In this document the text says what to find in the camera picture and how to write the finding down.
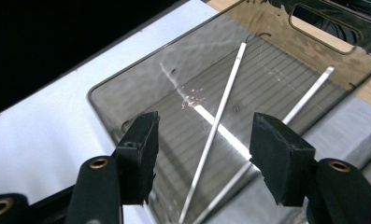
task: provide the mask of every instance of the white table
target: white table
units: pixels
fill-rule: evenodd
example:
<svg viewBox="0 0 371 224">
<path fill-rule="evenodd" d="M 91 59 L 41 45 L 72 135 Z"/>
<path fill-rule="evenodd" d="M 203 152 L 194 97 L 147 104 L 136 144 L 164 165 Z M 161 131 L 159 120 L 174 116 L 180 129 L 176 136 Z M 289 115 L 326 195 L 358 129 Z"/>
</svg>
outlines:
<svg viewBox="0 0 371 224">
<path fill-rule="evenodd" d="M 18 192 L 35 203 L 75 184 L 84 161 L 110 155 L 114 145 L 89 89 L 215 14 L 191 0 L 0 113 L 0 194 Z M 125 223 L 153 223 L 149 209 L 123 209 Z"/>
</svg>

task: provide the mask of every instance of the wooden board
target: wooden board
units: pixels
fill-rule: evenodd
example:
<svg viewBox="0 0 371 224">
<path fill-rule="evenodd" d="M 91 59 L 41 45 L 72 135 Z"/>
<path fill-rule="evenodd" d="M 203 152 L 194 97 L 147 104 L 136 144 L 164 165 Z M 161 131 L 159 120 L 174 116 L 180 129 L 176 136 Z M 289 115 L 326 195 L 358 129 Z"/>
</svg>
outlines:
<svg viewBox="0 0 371 224">
<path fill-rule="evenodd" d="M 207 2 L 207 4 L 213 8 L 215 8 L 218 11 L 223 11 L 232 4 L 236 3 L 237 0 L 211 0 Z M 334 39 L 327 39 L 327 34 L 323 31 L 316 31 L 316 28 L 314 26 L 303 23 L 303 30 L 308 30 L 308 33 L 313 34 L 317 38 L 324 39 L 326 42 L 332 41 L 331 45 L 335 45 L 337 48 L 348 48 L 349 44 L 341 41 L 337 42 Z M 363 86 L 361 86 L 355 93 L 356 96 L 360 97 L 361 99 L 367 101 L 369 104 L 371 104 L 371 78 L 367 80 Z"/>
</svg>

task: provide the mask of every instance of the white rod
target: white rod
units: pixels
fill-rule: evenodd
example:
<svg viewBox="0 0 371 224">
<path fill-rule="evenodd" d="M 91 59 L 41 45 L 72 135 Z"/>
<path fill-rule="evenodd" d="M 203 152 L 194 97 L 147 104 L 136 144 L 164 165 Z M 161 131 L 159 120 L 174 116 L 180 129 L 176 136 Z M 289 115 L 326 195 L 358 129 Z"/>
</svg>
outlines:
<svg viewBox="0 0 371 224">
<path fill-rule="evenodd" d="M 232 68 L 231 75 L 229 76 L 228 83 L 226 84 L 226 87 L 225 87 L 225 91 L 223 92 L 221 103 L 220 103 L 220 106 L 218 107 L 217 115 L 214 119 L 214 123 L 212 125 L 210 134 L 208 136 L 205 148 L 203 149 L 202 157 L 200 158 L 199 164 L 197 165 L 196 173 L 194 174 L 193 181 L 192 181 L 192 184 L 191 184 L 191 188 L 189 189 L 188 196 L 186 197 L 185 204 L 182 208 L 181 215 L 179 216 L 179 223 L 180 224 L 183 223 L 183 221 L 186 217 L 186 214 L 188 212 L 188 208 L 189 208 L 189 205 L 191 203 L 192 196 L 193 196 L 194 191 L 196 189 L 197 182 L 199 181 L 200 174 L 202 173 L 203 166 L 205 165 L 208 152 L 211 148 L 212 140 L 214 139 L 215 133 L 217 132 L 217 129 L 218 129 L 218 125 L 220 124 L 222 112 L 223 112 L 223 109 L 226 106 L 226 102 L 228 100 L 229 93 L 231 92 L 232 86 L 235 82 L 235 75 L 237 74 L 237 70 L 238 70 L 238 67 L 240 65 L 241 58 L 243 57 L 244 50 L 246 49 L 246 46 L 247 46 L 246 43 L 241 43 L 240 49 L 238 50 L 237 56 L 235 57 L 234 67 Z"/>
<path fill-rule="evenodd" d="M 199 215 L 193 224 L 201 223 L 206 216 L 217 206 L 217 204 L 225 197 L 225 195 L 232 189 L 237 181 L 249 170 L 251 163 L 247 162 L 244 164 L 239 171 L 232 177 L 232 179 L 223 187 L 220 193 L 214 198 L 214 200 L 208 205 L 208 207 Z"/>
<path fill-rule="evenodd" d="M 319 89 L 319 87 L 327 80 L 327 78 L 331 75 L 332 72 L 334 72 L 334 67 L 329 66 L 325 72 L 317 79 L 317 81 L 313 84 L 313 86 L 307 91 L 307 93 L 302 97 L 302 99 L 296 104 L 293 109 L 290 111 L 290 113 L 285 117 L 285 119 L 282 121 L 285 124 L 289 124 L 293 117 L 296 116 L 296 114 L 304 107 L 304 105 L 307 103 L 307 101 L 316 93 L 316 91 Z"/>
</svg>

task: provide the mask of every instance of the black background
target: black background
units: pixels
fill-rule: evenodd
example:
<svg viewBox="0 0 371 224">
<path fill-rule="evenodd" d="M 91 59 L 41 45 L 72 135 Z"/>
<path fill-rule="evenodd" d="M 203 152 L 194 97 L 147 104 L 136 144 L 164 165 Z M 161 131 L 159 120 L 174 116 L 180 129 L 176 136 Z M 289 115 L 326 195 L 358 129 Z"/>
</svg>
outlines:
<svg viewBox="0 0 371 224">
<path fill-rule="evenodd" d="M 0 1 L 0 112 L 177 1 Z"/>
</svg>

